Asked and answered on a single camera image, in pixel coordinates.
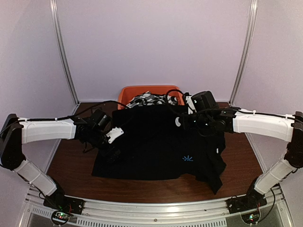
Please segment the round picture brooch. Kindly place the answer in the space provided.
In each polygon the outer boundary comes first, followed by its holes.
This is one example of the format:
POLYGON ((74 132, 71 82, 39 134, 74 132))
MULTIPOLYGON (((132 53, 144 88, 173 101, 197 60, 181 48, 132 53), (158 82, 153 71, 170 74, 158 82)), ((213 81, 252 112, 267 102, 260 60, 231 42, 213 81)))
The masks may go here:
POLYGON ((181 126, 181 123, 180 123, 179 120, 180 120, 179 117, 177 117, 177 118, 175 119, 175 124, 176 124, 177 127, 180 127, 180 126, 181 126))

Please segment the black t-shirt blue logo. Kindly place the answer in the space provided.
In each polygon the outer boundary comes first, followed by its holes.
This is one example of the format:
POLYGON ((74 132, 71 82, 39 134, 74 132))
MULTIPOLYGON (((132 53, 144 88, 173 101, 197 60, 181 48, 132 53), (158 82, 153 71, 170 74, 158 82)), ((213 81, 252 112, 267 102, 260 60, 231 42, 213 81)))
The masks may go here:
POLYGON ((98 153, 92 175, 156 181, 190 174, 217 193, 226 168, 221 156, 225 149, 224 133, 213 132, 204 137, 195 126, 188 130, 178 127, 175 112, 185 109, 152 105, 113 111, 113 125, 124 132, 113 143, 119 155, 110 161, 98 153))

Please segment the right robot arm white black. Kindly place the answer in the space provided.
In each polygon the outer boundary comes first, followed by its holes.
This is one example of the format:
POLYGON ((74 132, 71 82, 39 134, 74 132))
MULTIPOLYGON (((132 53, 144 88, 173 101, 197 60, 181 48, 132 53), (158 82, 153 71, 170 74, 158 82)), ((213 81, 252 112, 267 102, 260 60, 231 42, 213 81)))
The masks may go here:
POLYGON ((203 136, 218 132, 251 133, 287 142, 286 153, 260 175, 243 197, 246 208, 254 208, 261 198, 289 174, 303 166, 303 114, 261 113, 239 107, 220 108, 210 91, 183 95, 188 112, 183 124, 194 125, 203 136))

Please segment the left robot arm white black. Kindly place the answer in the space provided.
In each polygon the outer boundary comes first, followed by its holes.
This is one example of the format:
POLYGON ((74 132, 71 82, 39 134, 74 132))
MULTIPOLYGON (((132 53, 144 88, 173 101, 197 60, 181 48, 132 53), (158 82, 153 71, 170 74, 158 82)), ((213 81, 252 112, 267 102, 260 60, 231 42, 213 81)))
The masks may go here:
POLYGON ((64 190, 23 154, 22 146, 44 140, 79 140, 93 148, 105 150, 109 160, 113 160, 116 157, 113 142, 124 131, 120 127, 106 131, 110 121, 111 117, 100 109, 86 118, 71 115, 62 118, 27 119, 10 114, 0 132, 0 165, 16 172, 39 189, 45 200, 58 210, 63 210, 68 206, 64 190))

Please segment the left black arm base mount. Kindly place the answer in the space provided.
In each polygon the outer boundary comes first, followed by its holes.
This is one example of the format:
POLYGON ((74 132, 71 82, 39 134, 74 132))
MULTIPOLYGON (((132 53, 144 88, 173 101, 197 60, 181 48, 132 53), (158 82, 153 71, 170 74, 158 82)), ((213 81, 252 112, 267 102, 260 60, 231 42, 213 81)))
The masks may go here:
POLYGON ((81 215, 84 206, 84 200, 68 197, 62 194, 46 196, 43 205, 55 210, 63 211, 68 214, 81 215))

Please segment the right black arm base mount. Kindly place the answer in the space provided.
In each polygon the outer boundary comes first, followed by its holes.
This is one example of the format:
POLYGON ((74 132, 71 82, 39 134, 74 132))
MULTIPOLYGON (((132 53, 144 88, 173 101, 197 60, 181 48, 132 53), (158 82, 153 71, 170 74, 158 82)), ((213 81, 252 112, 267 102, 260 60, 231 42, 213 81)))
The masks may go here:
POLYGON ((244 212, 248 210, 255 210, 260 206, 267 205, 266 198, 256 199, 247 195, 233 196, 226 200, 227 208, 230 214, 244 212))

